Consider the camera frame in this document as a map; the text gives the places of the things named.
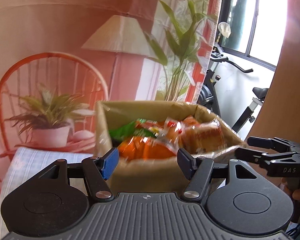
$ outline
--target chair backrest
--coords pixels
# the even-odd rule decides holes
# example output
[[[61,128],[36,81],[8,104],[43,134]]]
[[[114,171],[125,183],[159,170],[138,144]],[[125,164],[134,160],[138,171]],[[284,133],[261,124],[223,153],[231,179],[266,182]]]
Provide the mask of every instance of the chair backrest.
[[[19,135],[20,127],[12,127],[6,119],[21,114],[20,96],[39,97],[37,84],[44,84],[57,94],[81,94],[82,102],[95,109],[95,102],[108,100],[108,88],[100,72],[89,62],[63,52],[45,52],[15,63],[0,80],[0,129],[7,151],[16,144],[31,140],[31,133]],[[94,132],[94,116],[77,123],[75,130]]]

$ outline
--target checkered tablecloth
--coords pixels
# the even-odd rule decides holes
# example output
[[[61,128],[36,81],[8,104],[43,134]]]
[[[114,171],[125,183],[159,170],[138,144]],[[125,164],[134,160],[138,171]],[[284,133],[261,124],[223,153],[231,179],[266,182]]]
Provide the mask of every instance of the checkered tablecloth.
[[[5,178],[2,181],[0,209],[3,199],[10,192],[19,187],[40,170],[53,163],[55,160],[66,159],[68,163],[80,163],[83,159],[90,156],[92,156],[92,154],[48,152],[24,147],[19,148],[13,157]],[[8,230],[0,214],[0,239],[2,239],[6,234],[8,234]]]

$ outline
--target green snack bag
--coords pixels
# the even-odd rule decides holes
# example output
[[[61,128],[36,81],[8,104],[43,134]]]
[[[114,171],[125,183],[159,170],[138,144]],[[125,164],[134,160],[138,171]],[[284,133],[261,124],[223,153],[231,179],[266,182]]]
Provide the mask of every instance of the green snack bag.
[[[140,122],[145,122],[145,119],[138,119]],[[136,128],[137,121],[130,122],[118,129],[109,130],[109,134],[111,138],[124,141],[125,139],[132,137],[132,136],[140,136],[140,137],[154,137],[156,136],[145,128]]]

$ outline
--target window frame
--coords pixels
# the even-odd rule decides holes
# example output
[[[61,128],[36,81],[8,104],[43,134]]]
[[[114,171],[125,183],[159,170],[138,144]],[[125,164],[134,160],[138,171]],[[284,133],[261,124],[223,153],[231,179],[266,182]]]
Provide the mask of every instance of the window frame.
[[[230,3],[231,3],[231,0],[222,0],[218,23],[227,22],[229,10],[230,10]],[[275,71],[275,68],[276,68],[275,65],[272,65],[271,63],[268,63],[268,62],[265,62],[261,59],[250,56],[252,42],[253,42],[254,34],[255,34],[255,31],[256,31],[256,26],[257,26],[258,10],[259,10],[259,0],[256,0],[256,5],[255,5],[255,9],[254,9],[254,16],[253,16],[253,20],[252,20],[252,26],[251,26],[251,30],[250,30],[250,36],[249,36],[247,49],[246,49],[245,53],[242,53],[242,52],[239,52],[237,50],[229,49],[229,48],[221,46],[222,40],[224,38],[223,36],[221,36],[221,38],[219,39],[218,44],[223,49],[223,51],[225,53],[232,54],[234,56],[244,58],[246,60],[249,60],[251,62],[259,64],[263,67],[266,67],[266,68],[268,68],[272,71]]]

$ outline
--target ribbed gray panel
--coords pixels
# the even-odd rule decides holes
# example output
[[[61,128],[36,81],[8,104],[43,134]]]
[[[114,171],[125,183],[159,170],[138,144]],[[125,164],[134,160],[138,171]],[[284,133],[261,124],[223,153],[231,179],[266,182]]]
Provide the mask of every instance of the ribbed gray panel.
[[[29,240],[8,234],[3,240]],[[244,240],[209,221],[200,205],[185,203],[174,193],[120,193],[109,203],[97,203],[71,230],[42,240]],[[281,232],[254,240],[288,240]]]

